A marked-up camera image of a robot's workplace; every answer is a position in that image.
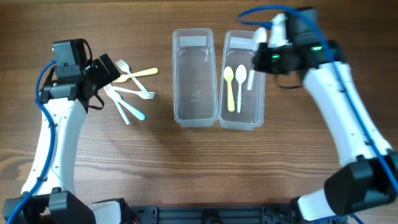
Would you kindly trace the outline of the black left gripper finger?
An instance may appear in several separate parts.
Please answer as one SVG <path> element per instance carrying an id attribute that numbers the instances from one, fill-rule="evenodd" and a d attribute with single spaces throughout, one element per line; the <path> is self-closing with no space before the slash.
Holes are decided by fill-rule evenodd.
<path id="1" fill-rule="evenodd" d="M 99 59 L 102 61 L 103 65 L 108 70 L 109 72 L 108 77 L 111 82 L 115 81 L 121 76 L 119 70 L 116 68 L 114 62 L 111 60 L 108 54 L 101 55 Z"/>
<path id="2" fill-rule="evenodd" d="M 94 90 L 100 90 L 109 83 L 109 72 L 100 59 L 93 60 L 89 68 L 89 79 L 94 84 Z"/>

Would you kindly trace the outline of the yellow plastic spoon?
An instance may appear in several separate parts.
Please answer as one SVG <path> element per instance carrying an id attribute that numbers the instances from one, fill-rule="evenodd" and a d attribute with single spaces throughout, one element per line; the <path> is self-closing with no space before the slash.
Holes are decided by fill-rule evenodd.
<path id="1" fill-rule="evenodd" d="M 225 67 L 223 72 L 223 78 L 227 82 L 227 107 L 228 111 L 233 112 L 235 110 L 234 97 L 232 90 L 232 81 L 234 78 L 233 69 L 231 67 Z"/>

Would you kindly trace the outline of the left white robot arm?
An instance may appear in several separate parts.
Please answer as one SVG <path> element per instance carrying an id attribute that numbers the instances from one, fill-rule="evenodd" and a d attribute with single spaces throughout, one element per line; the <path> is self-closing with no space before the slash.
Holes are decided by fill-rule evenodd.
<path id="1" fill-rule="evenodd" d="M 36 103 L 42 111 L 42 127 L 31 172 L 21 196 L 7 199 L 3 216 L 7 223 L 134 223 L 136 216 L 123 198 L 85 205 L 75 195 L 74 167 L 88 102 L 120 73 L 107 54 L 80 69 L 70 80 L 53 75 L 60 70 L 51 61 Z"/>

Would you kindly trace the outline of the light blue plastic fork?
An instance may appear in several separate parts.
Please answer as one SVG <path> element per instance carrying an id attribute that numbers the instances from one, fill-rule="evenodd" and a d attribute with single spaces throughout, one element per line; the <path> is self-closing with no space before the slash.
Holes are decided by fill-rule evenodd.
<path id="1" fill-rule="evenodd" d="M 116 99 L 116 101 L 122 104 L 128 111 L 130 111 L 137 119 L 143 121 L 146 119 L 146 116 L 141 111 L 137 110 L 135 107 L 126 103 L 118 93 L 112 93 L 112 96 Z"/>

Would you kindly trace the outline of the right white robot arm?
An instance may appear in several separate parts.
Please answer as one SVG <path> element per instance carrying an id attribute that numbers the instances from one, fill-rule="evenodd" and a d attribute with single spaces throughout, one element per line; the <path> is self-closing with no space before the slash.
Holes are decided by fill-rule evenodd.
<path id="1" fill-rule="evenodd" d="M 321 189 L 291 200 L 289 221 L 318 222 L 393 203 L 397 153 L 369 117 L 339 44 L 285 40 L 279 45 L 260 42 L 255 50 L 255 71 L 300 74 L 331 132 L 341 165 Z"/>

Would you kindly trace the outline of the white fork long handle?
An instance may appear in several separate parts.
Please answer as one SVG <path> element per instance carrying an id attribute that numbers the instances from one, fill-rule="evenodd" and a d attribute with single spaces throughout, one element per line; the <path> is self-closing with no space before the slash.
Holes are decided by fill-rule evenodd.
<path id="1" fill-rule="evenodd" d="M 118 65 L 118 67 L 125 73 L 127 73 L 128 75 L 131 75 L 131 71 L 130 71 L 130 67 L 129 65 L 123 61 L 123 60 L 118 60 L 116 62 L 116 64 Z M 149 92 L 146 90 L 146 88 L 142 85 L 142 83 L 135 77 L 132 78 L 132 80 L 134 81 L 134 83 L 140 88 L 140 90 L 147 96 L 149 96 Z"/>

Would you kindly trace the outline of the cream plastic fork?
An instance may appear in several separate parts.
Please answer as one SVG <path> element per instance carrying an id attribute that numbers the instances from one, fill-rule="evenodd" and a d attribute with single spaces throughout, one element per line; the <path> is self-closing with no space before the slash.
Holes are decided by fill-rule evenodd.
<path id="1" fill-rule="evenodd" d="M 143 91 L 134 91 L 134 90 L 130 90 L 127 88 L 118 87 L 118 86 L 113 86 L 113 89 L 116 91 L 135 94 L 145 100 L 153 99 L 155 97 L 155 92 L 144 93 Z"/>

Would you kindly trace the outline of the yellow plastic fork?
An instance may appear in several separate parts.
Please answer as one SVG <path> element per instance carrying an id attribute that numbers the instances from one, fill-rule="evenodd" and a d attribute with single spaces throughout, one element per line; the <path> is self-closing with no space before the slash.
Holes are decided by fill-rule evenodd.
<path id="1" fill-rule="evenodd" d="M 140 71 L 140 72 L 135 72 L 135 73 L 132 73 L 132 74 L 121 75 L 118 79 L 115 79 L 113 82 L 114 83 L 122 83 L 122 82 L 126 82 L 130 78 L 155 75 L 158 72 L 159 72 L 158 68 L 150 68 L 150 69 L 143 70 L 143 71 Z"/>

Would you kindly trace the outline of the white plastic fork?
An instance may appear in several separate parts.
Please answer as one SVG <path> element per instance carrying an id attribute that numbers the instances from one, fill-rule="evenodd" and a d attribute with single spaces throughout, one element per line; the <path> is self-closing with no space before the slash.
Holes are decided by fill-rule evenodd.
<path id="1" fill-rule="evenodd" d="M 106 86 L 104 86 L 104 90 L 105 90 L 106 94 L 114 101 L 114 104 L 116 105 L 116 107 L 117 107 L 122 119 L 128 125 L 129 124 L 129 120 L 128 120 L 124 110 L 121 108 L 121 105 L 117 102 L 117 100 L 115 99 L 115 97 L 111 93 L 112 86 L 110 84 L 107 84 Z"/>

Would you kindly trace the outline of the white plastic spoon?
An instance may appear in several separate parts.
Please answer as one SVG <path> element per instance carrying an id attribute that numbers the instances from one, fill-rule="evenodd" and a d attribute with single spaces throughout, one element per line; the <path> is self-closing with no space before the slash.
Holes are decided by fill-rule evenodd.
<path id="1" fill-rule="evenodd" d="M 241 103 L 242 103 L 242 85 L 247 77 L 247 70 L 244 65 L 239 65 L 236 69 L 236 80 L 238 82 L 238 102 L 237 102 L 237 112 L 241 112 Z"/>
<path id="2" fill-rule="evenodd" d="M 267 43 L 267 31 L 264 27 L 258 28 L 253 37 L 252 40 L 254 42 L 254 57 L 252 59 L 252 66 L 249 70 L 249 76 L 248 76 L 248 85 L 247 85 L 247 90 L 251 91 L 254 86 L 254 77 L 256 70 L 255 68 L 257 67 L 258 64 L 261 62 L 262 56 L 265 54 L 265 51 L 268 47 Z"/>

